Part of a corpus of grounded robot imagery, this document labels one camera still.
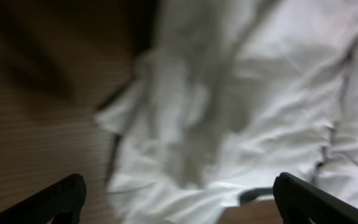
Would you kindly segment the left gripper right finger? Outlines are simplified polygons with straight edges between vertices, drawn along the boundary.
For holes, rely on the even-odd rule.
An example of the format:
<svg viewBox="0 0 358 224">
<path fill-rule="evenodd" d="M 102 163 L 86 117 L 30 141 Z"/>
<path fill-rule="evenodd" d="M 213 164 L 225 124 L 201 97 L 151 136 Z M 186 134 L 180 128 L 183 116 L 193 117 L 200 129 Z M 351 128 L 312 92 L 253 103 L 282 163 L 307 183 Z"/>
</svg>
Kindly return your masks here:
<svg viewBox="0 0 358 224">
<path fill-rule="evenodd" d="M 284 224 L 358 224 L 358 209 L 282 172 L 273 196 Z"/>
</svg>

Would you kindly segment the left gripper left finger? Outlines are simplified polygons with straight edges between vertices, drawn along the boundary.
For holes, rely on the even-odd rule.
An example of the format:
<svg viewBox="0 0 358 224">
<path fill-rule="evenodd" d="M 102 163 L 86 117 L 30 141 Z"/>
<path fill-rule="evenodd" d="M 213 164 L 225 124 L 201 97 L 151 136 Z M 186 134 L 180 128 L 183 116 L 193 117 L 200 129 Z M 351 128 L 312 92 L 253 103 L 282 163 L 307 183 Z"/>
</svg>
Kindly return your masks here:
<svg viewBox="0 0 358 224">
<path fill-rule="evenodd" d="M 84 177 L 71 174 L 0 212 L 0 223 L 79 224 L 85 199 Z"/>
</svg>

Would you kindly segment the white t-shirt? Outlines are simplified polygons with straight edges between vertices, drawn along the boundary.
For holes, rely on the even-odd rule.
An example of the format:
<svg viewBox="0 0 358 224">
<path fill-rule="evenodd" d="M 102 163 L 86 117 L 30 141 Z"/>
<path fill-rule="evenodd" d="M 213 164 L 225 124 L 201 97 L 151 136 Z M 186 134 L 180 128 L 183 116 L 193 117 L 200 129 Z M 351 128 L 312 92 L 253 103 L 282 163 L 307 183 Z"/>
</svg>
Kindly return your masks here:
<svg viewBox="0 0 358 224">
<path fill-rule="evenodd" d="M 162 1 L 121 136 L 121 223 L 215 223 L 288 172 L 358 208 L 358 0 Z"/>
</svg>

